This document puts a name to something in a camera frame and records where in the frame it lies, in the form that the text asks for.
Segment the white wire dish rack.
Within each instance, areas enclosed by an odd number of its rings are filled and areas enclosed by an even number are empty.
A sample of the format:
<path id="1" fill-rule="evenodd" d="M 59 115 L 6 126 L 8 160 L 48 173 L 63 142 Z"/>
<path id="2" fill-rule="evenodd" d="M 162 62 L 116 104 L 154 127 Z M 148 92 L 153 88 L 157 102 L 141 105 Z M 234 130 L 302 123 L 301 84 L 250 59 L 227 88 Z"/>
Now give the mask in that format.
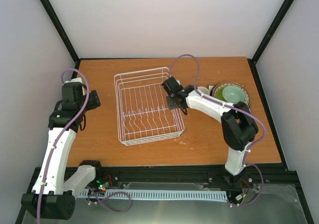
<path id="1" fill-rule="evenodd" d="M 184 132 L 181 110 L 171 110 L 162 83 L 169 68 L 160 67 L 114 76 L 118 140 L 125 146 L 177 138 Z"/>

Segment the yellow ceramic mug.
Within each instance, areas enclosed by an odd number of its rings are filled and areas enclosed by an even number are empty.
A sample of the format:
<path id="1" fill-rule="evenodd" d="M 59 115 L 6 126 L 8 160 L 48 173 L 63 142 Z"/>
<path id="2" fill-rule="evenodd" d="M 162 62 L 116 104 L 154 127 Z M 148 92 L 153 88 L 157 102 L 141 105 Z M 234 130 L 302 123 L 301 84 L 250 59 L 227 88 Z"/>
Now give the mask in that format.
<path id="1" fill-rule="evenodd" d="M 206 87 L 196 87 L 196 92 L 202 98 L 209 97 L 209 90 Z"/>

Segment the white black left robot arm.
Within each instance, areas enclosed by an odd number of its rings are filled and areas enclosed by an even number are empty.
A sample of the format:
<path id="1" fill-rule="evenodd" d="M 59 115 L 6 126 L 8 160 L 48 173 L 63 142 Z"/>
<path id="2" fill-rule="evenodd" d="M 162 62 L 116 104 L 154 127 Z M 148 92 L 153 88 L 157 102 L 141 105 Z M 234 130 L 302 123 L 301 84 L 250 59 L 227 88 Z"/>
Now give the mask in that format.
<path id="1" fill-rule="evenodd" d="M 65 177 L 73 141 L 86 127 L 86 111 L 101 105 L 95 90 L 88 92 L 82 78 L 64 82 L 62 100 L 49 116 L 48 144 L 39 175 L 21 205 L 36 219 L 68 220 L 75 202 L 86 186 L 99 185 L 104 173 L 101 163 L 84 160 L 71 177 Z"/>

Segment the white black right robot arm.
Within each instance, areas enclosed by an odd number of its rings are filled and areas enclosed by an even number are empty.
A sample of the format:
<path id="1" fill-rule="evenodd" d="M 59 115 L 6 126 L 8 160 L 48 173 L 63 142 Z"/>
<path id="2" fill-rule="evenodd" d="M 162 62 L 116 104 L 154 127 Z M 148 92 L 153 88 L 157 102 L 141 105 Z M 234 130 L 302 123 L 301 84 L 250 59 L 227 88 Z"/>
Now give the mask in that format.
<path id="1" fill-rule="evenodd" d="M 227 185 L 234 186 L 243 175 L 249 146 L 259 131 L 247 105 L 243 102 L 223 103 L 192 85 L 183 87 L 174 77 L 164 80 L 161 86 L 167 93 L 169 109 L 180 109 L 184 115 L 188 109 L 197 110 L 221 123 L 228 145 L 223 179 Z"/>

